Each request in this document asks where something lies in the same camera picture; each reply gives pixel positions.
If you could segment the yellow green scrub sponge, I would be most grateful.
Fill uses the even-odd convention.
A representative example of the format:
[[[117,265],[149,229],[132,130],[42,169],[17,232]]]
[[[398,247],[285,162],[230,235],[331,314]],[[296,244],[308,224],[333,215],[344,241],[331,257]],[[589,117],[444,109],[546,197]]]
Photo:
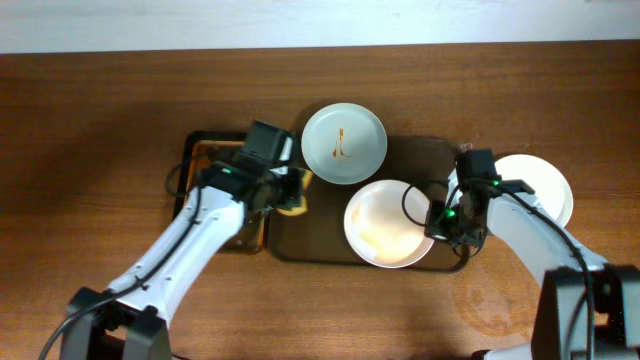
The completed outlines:
[[[277,212],[288,217],[304,214],[308,210],[306,190],[313,173],[303,168],[290,169],[284,177],[284,202],[277,206]]]

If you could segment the large brown serving tray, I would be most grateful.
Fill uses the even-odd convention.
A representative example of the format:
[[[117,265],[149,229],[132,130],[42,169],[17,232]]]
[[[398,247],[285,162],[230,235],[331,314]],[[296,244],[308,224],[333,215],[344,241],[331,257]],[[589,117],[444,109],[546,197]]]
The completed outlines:
[[[421,179],[446,180],[455,170],[455,157],[464,146],[426,136],[390,136],[385,160],[368,179],[338,185],[313,175],[306,189],[307,211],[298,216],[272,212],[267,248],[276,258],[300,263],[368,267],[350,247],[344,233],[344,212],[351,197],[379,180],[417,183]]]

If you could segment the grey-white plate with sauce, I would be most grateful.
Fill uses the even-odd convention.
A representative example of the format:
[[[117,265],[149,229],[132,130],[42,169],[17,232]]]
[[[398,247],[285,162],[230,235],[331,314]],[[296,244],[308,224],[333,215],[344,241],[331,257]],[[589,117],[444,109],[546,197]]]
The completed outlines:
[[[351,185],[371,177],[387,153],[387,135],[380,119],[367,108],[335,103],[314,113],[301,137],[309,169],[321,179]]]

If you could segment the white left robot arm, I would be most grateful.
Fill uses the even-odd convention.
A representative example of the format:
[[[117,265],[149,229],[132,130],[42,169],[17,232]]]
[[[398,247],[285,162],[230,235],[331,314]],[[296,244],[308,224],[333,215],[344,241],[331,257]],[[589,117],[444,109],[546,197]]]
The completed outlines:
[[[63,359],[171,359],[169,325],[211,258],[255,213],[300,206],[291,149],[236,149],[194,175],[187,202],[147,252],[102,292],[80,289],[52,334]]]

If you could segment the white plate with orange sauce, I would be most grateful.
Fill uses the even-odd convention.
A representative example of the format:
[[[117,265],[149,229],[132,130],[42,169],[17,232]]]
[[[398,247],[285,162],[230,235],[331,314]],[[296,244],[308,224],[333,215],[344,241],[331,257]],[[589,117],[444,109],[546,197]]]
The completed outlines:
[[[349,200],[343,217],[350,247],[381,268],[411,266],[424,258],[434,240],[417,220],[426,217],[430,201],[423,192],[398,180],[372,182]]]

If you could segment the small black sponge tray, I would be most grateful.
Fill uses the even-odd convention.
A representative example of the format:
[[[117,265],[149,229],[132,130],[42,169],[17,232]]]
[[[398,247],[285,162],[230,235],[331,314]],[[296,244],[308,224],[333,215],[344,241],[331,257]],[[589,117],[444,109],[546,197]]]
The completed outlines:
[[[184,195],[195,184],[195,173],[210,165],[216,155],[240,148],[244,144],[245,133],[195,131],[186,137],[180,171],[172,172],[166,182],[171,192]],[[175,218],[187,202],[187,196],[177,197],[172,217]],[[261,215],[253,216],[238,234],[228,240],[218,251],[219,254],[255,255],[266,245],[268,221]]]

